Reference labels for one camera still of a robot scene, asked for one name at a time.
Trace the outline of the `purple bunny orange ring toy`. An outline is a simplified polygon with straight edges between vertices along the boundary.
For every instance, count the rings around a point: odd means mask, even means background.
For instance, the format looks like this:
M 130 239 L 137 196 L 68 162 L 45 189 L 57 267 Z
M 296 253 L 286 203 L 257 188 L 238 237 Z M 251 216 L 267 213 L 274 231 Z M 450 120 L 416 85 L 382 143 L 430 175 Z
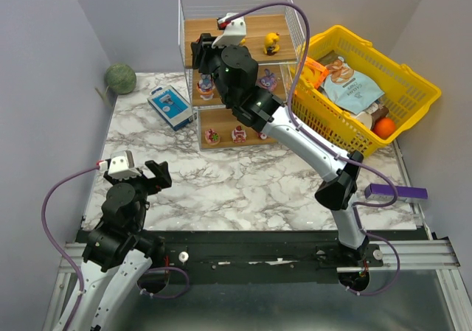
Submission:
M 209 101 L 213 98 L 215 85 L 210 74 L 200 74 L 201 78 L 197 83 L 197 90 L 200 98 Z

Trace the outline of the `yellow duck toy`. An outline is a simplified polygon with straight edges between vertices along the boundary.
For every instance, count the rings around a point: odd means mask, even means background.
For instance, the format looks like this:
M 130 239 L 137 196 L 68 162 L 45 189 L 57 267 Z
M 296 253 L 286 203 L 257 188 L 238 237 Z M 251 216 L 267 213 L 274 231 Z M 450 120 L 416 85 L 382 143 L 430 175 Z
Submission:
M 270 32 L 265 36 L 263 52 L 265 55 L 275 55 L 280 50 L 280 35 Z

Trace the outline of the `purple unicorn pink donut toy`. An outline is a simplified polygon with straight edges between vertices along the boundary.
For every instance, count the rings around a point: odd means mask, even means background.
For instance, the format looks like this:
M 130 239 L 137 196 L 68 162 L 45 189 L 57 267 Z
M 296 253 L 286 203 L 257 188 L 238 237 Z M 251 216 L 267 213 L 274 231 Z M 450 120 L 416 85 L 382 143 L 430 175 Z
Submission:
M 264 74 L 257 80 L 258 86 L 268 91 L 274 91 L 277 87 L 277 76 L 270 69 L 264 69 Z

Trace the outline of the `pink bear strawberry tart toy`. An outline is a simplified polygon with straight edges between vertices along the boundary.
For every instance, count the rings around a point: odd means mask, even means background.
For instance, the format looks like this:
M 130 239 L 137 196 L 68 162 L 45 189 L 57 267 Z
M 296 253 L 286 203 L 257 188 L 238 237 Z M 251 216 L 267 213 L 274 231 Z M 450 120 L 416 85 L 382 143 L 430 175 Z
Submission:
M 218 132 L 216 132 L 212 128 L 209 128 L 204 132 L 204 138 L 206 143 L 211 146 L 217 145 L 221 140 L 221 137 Z

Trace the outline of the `pink bear cake car toy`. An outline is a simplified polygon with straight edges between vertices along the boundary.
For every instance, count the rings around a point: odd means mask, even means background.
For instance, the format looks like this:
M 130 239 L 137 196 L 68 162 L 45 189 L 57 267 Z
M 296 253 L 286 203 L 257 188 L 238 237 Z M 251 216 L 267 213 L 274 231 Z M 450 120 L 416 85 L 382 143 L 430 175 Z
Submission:
M 235 144 L 241 144 L 246 142 L 247 134 L 241 125 L 238 125 L 236 128 L 234 128 L 231 132 L 231 135 L 232 141 Z

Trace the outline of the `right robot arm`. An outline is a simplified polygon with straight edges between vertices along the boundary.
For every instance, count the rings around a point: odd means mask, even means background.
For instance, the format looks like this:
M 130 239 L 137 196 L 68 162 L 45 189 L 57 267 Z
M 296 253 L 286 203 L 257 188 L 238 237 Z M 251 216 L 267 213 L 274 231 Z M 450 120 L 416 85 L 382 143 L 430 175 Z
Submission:
M 297 119 L 290 103 L 256 84 L 258 63 L 245 46 L 213 47 L 215 37 L 203 33 L 191 44 L 192 68 L 212 77 L 222 103 L 246 127 L 288 147 L 322 179 L 315 199 L 331 211 L 339 243 L 360 251 L 367 245 L 353 211 L 360 164 L 364 157 L 330 144 Z

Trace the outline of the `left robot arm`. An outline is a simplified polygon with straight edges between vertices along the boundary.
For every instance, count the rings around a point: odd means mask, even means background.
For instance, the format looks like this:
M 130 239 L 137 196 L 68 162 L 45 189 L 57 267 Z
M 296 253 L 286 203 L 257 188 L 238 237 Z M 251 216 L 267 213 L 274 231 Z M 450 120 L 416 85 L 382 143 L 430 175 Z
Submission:
M 88 233 L 81 264 L 48 237 L 77 274 L 56 330 L 105 330 L 138 279 L 153 262 L 162 261 L 164 243 L 147 235 L 144 222 L 148 197 L 171 187 L 172 179 L 166 161 L 150 160 L 145 166 L 153 177 L 135 167 L 130 152 L 124 151 L 91 167 L 103 172 L 111 187 L 102 217 Z

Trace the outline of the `blue razor box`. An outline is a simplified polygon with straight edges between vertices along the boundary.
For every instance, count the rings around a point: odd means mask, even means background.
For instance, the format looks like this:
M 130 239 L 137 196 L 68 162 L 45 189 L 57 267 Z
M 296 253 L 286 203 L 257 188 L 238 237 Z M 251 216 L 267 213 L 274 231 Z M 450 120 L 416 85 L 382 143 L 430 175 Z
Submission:
M 174 131 L 187 126 L 195 119 L 191 105 L 172 86 L 153 89 L 147 100 L 150 106 Z

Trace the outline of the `green yarn ball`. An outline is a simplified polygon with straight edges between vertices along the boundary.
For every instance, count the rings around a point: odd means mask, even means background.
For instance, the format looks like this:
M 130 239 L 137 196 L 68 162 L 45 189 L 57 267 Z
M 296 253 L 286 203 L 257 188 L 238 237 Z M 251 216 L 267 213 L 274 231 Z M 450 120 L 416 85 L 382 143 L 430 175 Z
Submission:
M 125 63 L 115 63 L 105 72 L 105 82 L 115 94 L 129 94 L 136 88 L 135 71 Z

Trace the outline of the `orange snack packet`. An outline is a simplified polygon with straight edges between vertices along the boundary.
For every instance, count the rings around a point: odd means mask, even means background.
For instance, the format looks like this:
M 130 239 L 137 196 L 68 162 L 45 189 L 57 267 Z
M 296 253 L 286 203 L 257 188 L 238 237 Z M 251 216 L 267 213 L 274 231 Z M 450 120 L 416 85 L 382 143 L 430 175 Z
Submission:
M 329 73 L 330 72 L 326 66 L 323 66 L 310 57 L 306 57 L 300 77 L 309 85 L 318 89 L 323 84 Z

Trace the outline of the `light blue snack bag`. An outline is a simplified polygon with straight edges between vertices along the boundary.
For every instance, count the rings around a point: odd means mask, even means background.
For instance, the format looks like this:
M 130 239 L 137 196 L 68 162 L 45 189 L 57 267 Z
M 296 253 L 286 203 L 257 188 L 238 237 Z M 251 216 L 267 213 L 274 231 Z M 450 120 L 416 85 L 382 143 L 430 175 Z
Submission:
M 319 62 L 330 72 L 322 89 L 328 99 L 343 110 L 357 115 L 384 95 L 374 80 L 352 68 L 335 52 L 328 53 Z

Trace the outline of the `yellow plastic basket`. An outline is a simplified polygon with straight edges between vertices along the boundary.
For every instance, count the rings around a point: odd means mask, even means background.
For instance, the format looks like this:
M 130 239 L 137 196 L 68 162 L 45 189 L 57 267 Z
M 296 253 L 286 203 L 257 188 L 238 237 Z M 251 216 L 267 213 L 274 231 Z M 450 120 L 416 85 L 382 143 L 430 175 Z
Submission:
M 341 25 L 310 38 L 308 58 L 328 70 L 315 87 L 299 79 L 292 111 L 308 127 L 348 152 L 369 156 L 416 125 L 441 91 L 407 65 Z

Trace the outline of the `orange fruit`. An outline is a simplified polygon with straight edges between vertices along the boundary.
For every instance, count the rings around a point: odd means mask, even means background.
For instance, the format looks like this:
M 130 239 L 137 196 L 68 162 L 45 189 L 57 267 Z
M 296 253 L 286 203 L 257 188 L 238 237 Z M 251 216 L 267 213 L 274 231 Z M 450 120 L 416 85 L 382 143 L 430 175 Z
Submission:
M 372 129 L 372 132 L 381 139 L 388 139 L 395 131 L 396 124 L 388 117 L 379 119 Z

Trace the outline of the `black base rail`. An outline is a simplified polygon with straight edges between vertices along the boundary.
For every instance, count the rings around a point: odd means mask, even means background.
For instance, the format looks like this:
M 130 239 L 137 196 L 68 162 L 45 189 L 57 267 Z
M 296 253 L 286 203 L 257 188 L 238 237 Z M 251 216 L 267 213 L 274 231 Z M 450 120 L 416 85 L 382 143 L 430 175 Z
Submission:
M 192 285 L 335 284 L 340 268 L 361 271 L 367 263 L 383 264 L 373 256 L 377 244 L 351 252 L 335 232 L 147 231 L 145 236 L 158 242 L 152 266 L 180 268 Z

